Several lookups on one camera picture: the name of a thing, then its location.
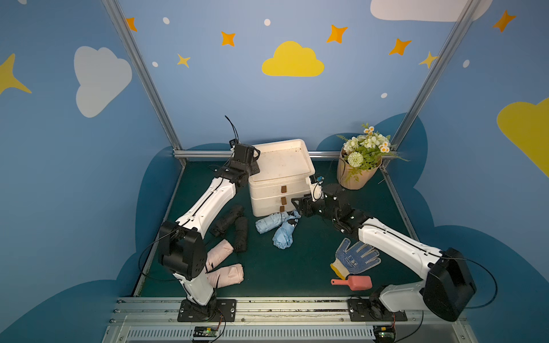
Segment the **pink plastic scoop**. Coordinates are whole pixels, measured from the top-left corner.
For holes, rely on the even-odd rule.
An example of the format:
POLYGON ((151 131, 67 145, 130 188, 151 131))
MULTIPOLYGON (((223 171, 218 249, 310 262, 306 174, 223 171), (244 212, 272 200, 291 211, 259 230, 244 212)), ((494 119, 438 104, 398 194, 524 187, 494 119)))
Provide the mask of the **pink plastic scoop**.
POLYGON ((346 280, 331 279, 330 283, 334 286, 347 286, 354 292, 373 288, 373 282, 369 276, 350 275, 346 280))

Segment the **white and green flowers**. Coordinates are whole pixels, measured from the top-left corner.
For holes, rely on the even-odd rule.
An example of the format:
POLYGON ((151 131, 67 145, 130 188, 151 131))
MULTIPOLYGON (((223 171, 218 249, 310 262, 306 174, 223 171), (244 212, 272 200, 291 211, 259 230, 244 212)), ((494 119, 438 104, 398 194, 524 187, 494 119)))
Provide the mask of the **white and green flowers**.
POLYGON ((363 133, 351 138, 347 138, 344 135, 339 134, 337 137, 344 141, 341 151, 345 151, 350 154, 354 151, 358 151, 361 154, 380 155, 383 159, 400 159, 407 161, 401 157, 394 149, 394 145, 390 143, 390 135, 381 134, 375 130, 374 126, 369 124, 363 124, 363 133))

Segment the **aluminium frame right floor rail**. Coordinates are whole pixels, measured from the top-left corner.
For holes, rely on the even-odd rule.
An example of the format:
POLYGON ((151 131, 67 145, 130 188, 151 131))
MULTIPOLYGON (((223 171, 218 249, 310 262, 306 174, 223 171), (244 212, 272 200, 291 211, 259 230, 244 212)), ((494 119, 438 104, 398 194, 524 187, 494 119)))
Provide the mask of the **aluminium frame right floor rail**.
POLYGON ((405 210, 405 207, 401 201, 401 198, 397 193, 397 190, 393 184, 393 180, 391 179, 384 165, 382 165, 380 170, 385 180, 385 183, 387 184, 387 188, 389 189, 390 194, 393 198, 393 201, 397 207, 397 210, 399 211, 400 217, 403 220, 403 223, 407 229, 408 234, 410 235, 411 238, 413 238, 414 240, 417 240, 418 239, 417 232, 415 231, 415 228, 413 227, 413 224, 410 221, 410 217, 408 216, 405 210))

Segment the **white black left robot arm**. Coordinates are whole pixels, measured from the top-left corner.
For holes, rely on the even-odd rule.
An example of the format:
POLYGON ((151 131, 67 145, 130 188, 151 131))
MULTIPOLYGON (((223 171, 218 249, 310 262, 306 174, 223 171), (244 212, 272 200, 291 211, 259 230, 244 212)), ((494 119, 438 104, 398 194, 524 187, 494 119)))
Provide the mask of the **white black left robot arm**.
POLYGON ((215 309, 214 287, 205 267, 207 250, 204 236, 210 224, 249 177, 260 172, 261 151, 248 144, 236 144, 228 165, 220 167, 209 187, 176 222, 160 227, 157 251, 159 263, 183 286, 192 307, 210 316, 215 309))

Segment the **blue dotted work glove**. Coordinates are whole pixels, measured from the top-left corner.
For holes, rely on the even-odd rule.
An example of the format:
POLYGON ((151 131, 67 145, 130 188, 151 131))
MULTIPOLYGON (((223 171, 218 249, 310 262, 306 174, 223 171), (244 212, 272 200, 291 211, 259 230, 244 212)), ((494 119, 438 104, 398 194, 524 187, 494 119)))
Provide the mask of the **blue dotted work glove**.
POLYGON ((351 244, 348 238, 341 241, 335 252, 335 260, 330 268, 336 275, 346 280, 350 275, 359 275, 381 264, 380 253, 376 248, 363 242, 351 244))

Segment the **tan ribbed flower pot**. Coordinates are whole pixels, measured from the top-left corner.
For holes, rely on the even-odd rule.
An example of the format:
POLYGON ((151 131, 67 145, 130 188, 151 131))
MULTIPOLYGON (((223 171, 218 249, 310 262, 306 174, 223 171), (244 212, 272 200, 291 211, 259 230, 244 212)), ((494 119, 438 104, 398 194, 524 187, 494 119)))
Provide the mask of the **tan ribbed flower pot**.
POLYGON ((360 190, 375 175, 382 162, 380 155, 341 151, 337 165, 337 181, 348 190, 360 190))

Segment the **aluminium frame post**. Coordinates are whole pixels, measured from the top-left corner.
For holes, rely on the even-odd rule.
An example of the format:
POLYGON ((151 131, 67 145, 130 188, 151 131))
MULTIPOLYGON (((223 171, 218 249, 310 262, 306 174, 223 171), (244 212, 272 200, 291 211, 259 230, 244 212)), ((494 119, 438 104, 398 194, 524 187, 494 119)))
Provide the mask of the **aluminium frame post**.
POLYGON ((392 145, 397 151, 400 145, 403 143, 407 133, 410 131, 414 121, 420 114, 421 109, 424 107, 428 97, 434 90, 440 77, 442 77, 446 67, 452 59, 454 53, 459 47, 461 41, 467 34, 471 24, 474 22, 474 15, 478 7, 480 6, 480 0, 469 0, 463 7, 463 11, 457 18, 450 34, 448 35, 445 43, 443 44, 439 58, 435 61, 434 65, 430 68, 425 81, 422 84, 416 98, 414 99, 411 107, 401 121, 399 127, 396 130, 394 137, 392 138, 392 145))
POLYGON ((154 111, 156 112, 158 119, 160 120, 160 124, 162 125, 164 133, 167 135, 173 150, 182 150, 179 137, 177 136, 170 116, 162 103, 160 94, 154 85, 151 74, 147 69, 147 65, 145 64, 135 38, 133 37, 132 30, 127 23, 120 3, 115 0, 103 0, 102 3, 104 4, 107 14, 117 30, 117 33, 127 51, 127 54, 129 55, 132 65, 140 78, 144 90, 154 111))

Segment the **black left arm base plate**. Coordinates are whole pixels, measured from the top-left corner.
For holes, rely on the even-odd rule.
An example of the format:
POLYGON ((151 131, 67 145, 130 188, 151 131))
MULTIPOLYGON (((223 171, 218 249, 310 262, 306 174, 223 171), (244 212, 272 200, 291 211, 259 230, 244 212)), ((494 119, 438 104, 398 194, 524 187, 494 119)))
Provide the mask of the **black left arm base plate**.
POLYGON ((183 300, 177 316, 178 322, 234 322, 237 300, 213 299, 205 306, 183 300))

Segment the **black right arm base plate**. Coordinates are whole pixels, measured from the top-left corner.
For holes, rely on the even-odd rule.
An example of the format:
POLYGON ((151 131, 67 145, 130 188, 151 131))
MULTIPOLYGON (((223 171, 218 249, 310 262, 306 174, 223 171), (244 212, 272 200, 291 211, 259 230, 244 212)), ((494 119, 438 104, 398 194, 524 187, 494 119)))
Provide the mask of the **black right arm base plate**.
POLYGON ((351 297, 347 300, 348 312, 352 322, 406 322, 404 312, 390 312, 377 302, 369 299, 351 297))

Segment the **aluminium frame back rail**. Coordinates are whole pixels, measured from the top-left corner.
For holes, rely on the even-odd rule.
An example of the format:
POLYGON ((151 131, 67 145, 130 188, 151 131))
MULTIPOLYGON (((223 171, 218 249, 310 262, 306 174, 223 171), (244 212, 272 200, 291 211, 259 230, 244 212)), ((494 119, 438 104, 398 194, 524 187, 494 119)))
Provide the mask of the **aluminium frame back rail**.
MULTIPOLYGON (((223 159, 229 158, 232 155, 230 150, 174 150, 174 157, 178 159, 223 159)), ((309 151, 311 159, 336 159, 340 156, 339 151, 309 151)))

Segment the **aluminium frame right post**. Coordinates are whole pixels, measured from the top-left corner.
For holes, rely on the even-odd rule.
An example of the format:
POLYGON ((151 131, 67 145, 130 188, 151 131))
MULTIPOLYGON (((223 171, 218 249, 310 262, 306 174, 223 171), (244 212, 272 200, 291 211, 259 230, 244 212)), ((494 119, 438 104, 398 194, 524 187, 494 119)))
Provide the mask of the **aluminium frame right post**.
POLYGON ((443 44, 439 58, 435 61, 434 65, 430 68, 425 81, 422 84, 416 98, 414 99, 411 107, 401 121, 399 127, 396 130, 394 137, 392 138, 392 145, 397 151, 400 145, 403 143, 407 133, 410 131, 414 121, 420 114, 421 109, 424 107, 428 97, 434 90, 440 77, 442 77, 446 67, 452 59, 454 53, 459 47, 461 41, 467 34, 471 24, 474 22, 474 15, 478 7, 480 6, 480 0, 469 0, 463 7, 463 11, 457 18, 450 34, 448 35, 445 43, 443 44))

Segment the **aluminium frame left post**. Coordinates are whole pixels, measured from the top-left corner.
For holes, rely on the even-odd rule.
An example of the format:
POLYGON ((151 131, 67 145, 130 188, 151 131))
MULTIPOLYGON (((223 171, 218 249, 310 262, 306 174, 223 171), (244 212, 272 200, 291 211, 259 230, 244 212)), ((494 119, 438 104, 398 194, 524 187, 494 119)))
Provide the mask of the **aluminium frame left post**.
POLYGON ((151 74, 147 69, 147 65, 145 64, 135 38, 133 37, 132 30, 127 23, 120 3, 115 0, 103 0, 102 3, 104 4, 107 14, 117 30, 117 33, 127 51, 127 54, 129 55, 132 65, 140 78, 144 90, 154 111, 156 112, 158 119, 160 120, 160 124, 162 125, 164 133, 167 135, 173 150, 182 150, 179 137, 177 136, 170 116, 162 103, 160 94, 154 85, 151 74))

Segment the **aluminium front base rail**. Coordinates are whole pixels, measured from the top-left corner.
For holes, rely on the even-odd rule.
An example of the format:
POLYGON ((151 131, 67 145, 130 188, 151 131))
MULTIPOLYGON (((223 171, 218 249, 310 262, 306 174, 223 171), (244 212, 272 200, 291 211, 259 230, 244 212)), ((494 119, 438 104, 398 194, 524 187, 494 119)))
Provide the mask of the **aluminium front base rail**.
POLYGON ((121 298, 104 342, 476 342, 465 317, 406 311, 406 322, 352 322, 351 297, 234 297, 234 322, 178 322, 180 298, 121 298))

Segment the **white three drawer cabinet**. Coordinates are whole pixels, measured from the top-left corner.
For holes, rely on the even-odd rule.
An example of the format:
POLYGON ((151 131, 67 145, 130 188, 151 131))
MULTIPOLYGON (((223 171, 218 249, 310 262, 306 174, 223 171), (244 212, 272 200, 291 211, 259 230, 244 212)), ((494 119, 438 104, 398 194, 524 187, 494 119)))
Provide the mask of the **white three drawer cabinet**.
POLYGON ((310 194, 307 180, 315 173, 305 142, 276 141, 255 146, 260 151, 260 172, 249 178, 252 212, 266 217, 295 209, 291 199, 310 194))

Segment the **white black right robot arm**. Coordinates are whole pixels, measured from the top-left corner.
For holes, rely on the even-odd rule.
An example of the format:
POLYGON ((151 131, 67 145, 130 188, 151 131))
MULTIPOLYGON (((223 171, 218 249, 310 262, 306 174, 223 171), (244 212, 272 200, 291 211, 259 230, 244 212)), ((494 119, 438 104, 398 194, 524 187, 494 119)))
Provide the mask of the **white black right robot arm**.
POLYGON ((463 255, 455 250, 430 247, 401 234, 363 210, 352 207, 339 184, 315 185, 311 193, 293 198, 304 217, 319 215, 344 234, 380 250, 412 270, 420 281, 382 286, 372 293, 367 308, 372 318, 385 321, 389 315, 406 311, 430 311, 454 322, 476 293, 476 285, 463 255))

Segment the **light blue umbrella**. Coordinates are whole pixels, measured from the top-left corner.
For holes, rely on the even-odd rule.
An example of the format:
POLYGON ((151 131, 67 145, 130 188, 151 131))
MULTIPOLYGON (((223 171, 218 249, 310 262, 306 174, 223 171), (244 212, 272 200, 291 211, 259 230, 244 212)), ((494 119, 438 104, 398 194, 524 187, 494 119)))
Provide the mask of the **light blue umbrella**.
POLYGON ((255 228, 259 234, 264 234, 293 219, 296 219, 294 212, 278 212, 257 220, 255 228))
POLYGON ((282 223, 273 236, 273 244, 280 250, 285 250, 293 244, 293 232, 297 227, 300 217, 290 216, 282 223))

